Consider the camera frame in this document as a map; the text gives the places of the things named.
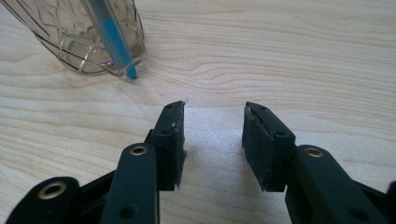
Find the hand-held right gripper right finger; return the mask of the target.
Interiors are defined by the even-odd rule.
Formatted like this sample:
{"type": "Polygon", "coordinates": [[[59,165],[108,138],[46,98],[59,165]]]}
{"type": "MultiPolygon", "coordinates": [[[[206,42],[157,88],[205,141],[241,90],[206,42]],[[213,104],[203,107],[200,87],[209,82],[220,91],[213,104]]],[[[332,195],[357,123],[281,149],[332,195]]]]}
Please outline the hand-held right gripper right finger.
{"type": "Polygon", "coordinates": [[[286,187],[285,159],[294,143],[295,135],[268,107],[246,103],[242,148],[263,191],[282,192],[286,187]]]}

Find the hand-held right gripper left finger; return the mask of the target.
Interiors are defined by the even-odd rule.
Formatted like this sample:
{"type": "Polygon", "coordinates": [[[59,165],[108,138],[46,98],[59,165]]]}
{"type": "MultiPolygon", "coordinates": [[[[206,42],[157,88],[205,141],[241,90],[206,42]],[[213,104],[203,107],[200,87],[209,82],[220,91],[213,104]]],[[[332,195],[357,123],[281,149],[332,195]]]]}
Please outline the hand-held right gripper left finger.
{"type": "Polygon", "coordinates": [[[187,157],[184,149],[184,105],[183,101],[166,105],[146,138],[146,142],[156,149],[158,190],[173,191],[181,182],[187,157]]]}

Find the blue and grey toothbrush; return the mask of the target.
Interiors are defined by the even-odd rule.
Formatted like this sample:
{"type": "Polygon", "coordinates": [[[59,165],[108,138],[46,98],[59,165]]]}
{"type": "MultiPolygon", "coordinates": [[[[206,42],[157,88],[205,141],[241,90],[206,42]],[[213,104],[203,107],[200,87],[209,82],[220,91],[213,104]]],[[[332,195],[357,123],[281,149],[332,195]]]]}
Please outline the blue and grey toothbrush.
{"type": "Polygon", "coordinates": [[[133,56],[109,0],[82,0],[109,55],[122,76],[136,78],[133,56]]]}

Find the clear brownish plastic cup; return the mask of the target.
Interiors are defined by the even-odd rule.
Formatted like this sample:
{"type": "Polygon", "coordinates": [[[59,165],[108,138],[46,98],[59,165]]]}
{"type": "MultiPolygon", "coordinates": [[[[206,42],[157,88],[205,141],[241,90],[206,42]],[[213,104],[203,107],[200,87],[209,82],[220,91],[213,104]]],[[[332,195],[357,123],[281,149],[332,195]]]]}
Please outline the clear brownish plastic cup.
{"type": "MultiPolygon", "coordinates": [[[[146,57],[143,26],[134,0],[109,0],[136,66],[146,57]]],[[[82,0],[0,0],[37,40],[70,70],[122,77],[82,0]]]]}

